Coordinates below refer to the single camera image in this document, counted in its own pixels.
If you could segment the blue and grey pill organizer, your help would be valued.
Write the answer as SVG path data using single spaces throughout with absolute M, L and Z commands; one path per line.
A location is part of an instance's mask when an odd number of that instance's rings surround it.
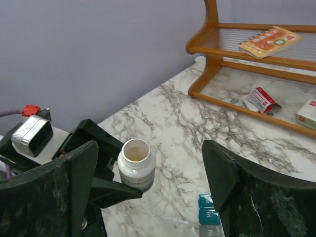
M 198 196 L 198 221 L 200 237 L 222 237 L 219 213 L 216 212 L 211 194 Z

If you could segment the white pill bottle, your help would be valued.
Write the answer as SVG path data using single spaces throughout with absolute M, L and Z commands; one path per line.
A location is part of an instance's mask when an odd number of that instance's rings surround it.
M 149 144 L 142 139 L 124 143 L 117 159 L 121 182 L 146 192 L 155 179 L 156 157 Z

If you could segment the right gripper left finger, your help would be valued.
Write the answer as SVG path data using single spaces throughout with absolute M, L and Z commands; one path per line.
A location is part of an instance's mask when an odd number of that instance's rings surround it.
M 86 209 L 98 145 L 89 141 L 66 155 L 0 182 L 2 237 L 97 237 L 98 208 Z

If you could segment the white bottle cap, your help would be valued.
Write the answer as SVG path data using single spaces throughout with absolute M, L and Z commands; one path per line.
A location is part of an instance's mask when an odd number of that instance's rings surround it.
M 195 62 L 205 62 L 206 61 L 206 57 L 205 56 L 198 56 L 195 58 Z

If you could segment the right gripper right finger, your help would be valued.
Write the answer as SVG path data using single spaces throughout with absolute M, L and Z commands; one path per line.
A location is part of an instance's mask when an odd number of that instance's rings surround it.
M 273 171 L 213 140 L 203 142 L 202 157 L 225 236 L 315 236 L 314 182 Z

